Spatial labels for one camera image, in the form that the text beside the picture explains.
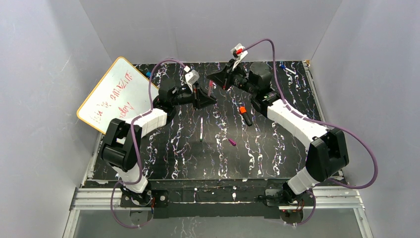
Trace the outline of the white green thin pen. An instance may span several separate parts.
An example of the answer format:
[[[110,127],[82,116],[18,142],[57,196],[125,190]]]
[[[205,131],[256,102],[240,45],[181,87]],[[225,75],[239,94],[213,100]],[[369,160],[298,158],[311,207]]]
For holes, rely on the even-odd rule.
[[[200,142],[203,141],[204,137],[204,119],[203,117],[200,118]]]

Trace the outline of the black orange highlighter marker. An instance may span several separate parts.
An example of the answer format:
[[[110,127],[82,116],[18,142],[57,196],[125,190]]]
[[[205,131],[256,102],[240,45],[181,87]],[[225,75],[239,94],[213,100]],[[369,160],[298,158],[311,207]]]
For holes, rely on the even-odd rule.
[[[247,126],[252,126],[253,122],[246,110],[246,108],[244,106],[239,107],[239,113],[242,116],[244,122],[246,123]]]

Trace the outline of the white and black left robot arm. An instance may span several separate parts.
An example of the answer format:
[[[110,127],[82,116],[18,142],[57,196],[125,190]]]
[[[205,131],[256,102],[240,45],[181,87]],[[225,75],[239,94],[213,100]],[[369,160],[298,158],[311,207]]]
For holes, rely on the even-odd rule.
[[[133,119],[112,119],[99,150],[99,158],[108,163],[121,178],[122,193],[140,206],[148,206],[153,197],[143,175],[140,159],[141,139],[155,129],[169,124],[176,115],[176,106],[192,104],[194,109],[216,104],[216,98],[193,83],[177,88],[169,83],[161,86],[152,101],[152,110]]]

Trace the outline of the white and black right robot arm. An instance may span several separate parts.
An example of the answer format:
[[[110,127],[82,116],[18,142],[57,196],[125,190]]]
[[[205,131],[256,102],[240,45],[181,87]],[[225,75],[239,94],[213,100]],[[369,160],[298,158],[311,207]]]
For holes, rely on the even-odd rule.
[[[310,122],[285,102],[271,86],[276,73],[266,63],[254,62],[246,72],[231,59],[223,69],[206,78],[224,90],[235,86],[251,95],[254,109],[297,138],[307,150],[305,166],[279,189],[268,189],[259,200],[268,206],[293,203],[317,184],[326,181],[349,163],[344,132]]]

